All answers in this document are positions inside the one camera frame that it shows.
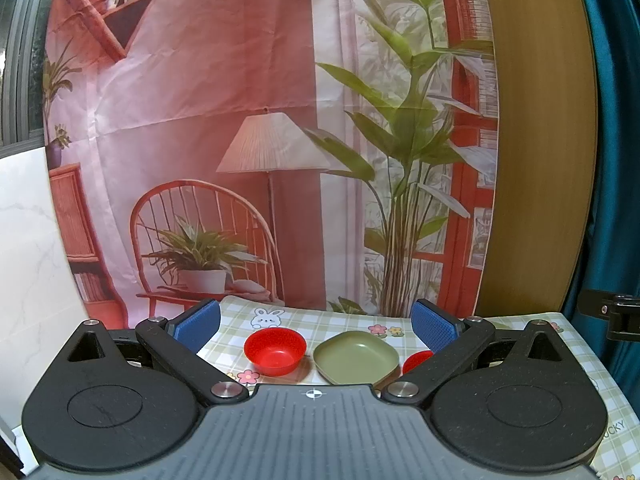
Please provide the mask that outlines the wooden panel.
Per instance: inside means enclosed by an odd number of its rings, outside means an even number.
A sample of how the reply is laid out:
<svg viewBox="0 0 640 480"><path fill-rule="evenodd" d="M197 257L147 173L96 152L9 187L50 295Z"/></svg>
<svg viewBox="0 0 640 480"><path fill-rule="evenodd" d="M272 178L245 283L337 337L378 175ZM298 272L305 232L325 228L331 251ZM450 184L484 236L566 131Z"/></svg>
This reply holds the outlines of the wooden panel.
<svg viewBox="0 0 640 480"><path fill-rule="evenodd" d="M582 0L488 0L498 73L494 218L476 310L560 310L582 247L598 102Z"/></svg>

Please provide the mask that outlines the red plastic bowl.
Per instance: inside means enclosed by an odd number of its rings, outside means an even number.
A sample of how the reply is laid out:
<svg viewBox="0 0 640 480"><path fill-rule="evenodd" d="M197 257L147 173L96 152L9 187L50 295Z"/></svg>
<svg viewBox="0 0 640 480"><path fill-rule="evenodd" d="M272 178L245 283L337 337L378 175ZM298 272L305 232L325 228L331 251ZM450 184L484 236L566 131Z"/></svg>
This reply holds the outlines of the red plastic bowl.
<svg viewBox="0 0 640 480"><path fill-rule="evenodd" d="M256 372L279 377L296 370L305 356L307 343L295 330L269 327L252 333L243 350Z"/></svg>
<svg viewBox="0 0 640 480"><path fill-rule="evenodd" d="M408 374L425 361L431 359L432 356L434 356L434 353L431 352L431 350L423 350L413 353L411 356L408 356L404 364L402 364L401 373L404 375Z"/></svg>

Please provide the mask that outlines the teal curtain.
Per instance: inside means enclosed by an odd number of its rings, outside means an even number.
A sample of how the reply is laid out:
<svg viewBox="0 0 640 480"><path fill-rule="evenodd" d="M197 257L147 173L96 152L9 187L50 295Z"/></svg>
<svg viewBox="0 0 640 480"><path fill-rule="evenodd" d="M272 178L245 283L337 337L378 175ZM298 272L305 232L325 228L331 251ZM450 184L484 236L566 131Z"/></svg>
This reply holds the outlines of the teal curtain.
<svg viewBox="0 0 640 480"><path fill-rule="evenodd" d="M639 0L582 0L598 89L596 173L582 247L563 313L639 405L639 345L608 338L608 324L578 311L587 289L639 293Z"/></svg>

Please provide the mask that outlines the printed room scene backdrop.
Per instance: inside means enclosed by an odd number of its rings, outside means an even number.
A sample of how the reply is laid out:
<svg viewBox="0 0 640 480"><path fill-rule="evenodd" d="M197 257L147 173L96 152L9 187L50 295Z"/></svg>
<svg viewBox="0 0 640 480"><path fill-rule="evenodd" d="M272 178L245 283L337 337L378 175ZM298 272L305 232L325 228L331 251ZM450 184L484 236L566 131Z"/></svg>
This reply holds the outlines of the printed room scene backdrop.
<svg viewBox="0 0 640 480"><path fill-rule="evenodd" d="M51 192L86 311L476 308L488 0L52 0Z"/></svg>

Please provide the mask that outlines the white marble board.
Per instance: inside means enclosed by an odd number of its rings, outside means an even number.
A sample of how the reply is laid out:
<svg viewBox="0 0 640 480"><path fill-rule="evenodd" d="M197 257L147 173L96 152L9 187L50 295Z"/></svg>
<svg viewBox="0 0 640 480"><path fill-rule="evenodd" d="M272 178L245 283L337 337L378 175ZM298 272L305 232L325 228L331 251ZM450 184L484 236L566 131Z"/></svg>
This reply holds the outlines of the white marble board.
<svg viewBox="0 0 640 480"><path fill-rule="evenodd" d="M2 159L0 222L1 419L14 428L32 389L86 318L42 148Z"/></svg>

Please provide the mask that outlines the green square plate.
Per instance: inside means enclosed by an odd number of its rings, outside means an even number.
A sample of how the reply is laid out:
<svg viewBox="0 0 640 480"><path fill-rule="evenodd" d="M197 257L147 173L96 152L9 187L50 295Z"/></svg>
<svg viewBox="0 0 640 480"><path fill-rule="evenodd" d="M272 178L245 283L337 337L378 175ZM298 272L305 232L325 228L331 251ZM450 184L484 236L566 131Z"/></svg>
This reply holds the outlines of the green square plate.
<svg viewBox="0 0 640 480"><path fill-rule="evenodd" d="M332 385L377 387L399 367L399 354L389 344L365 332L338 334L314 349L314 367Z"/></svg>

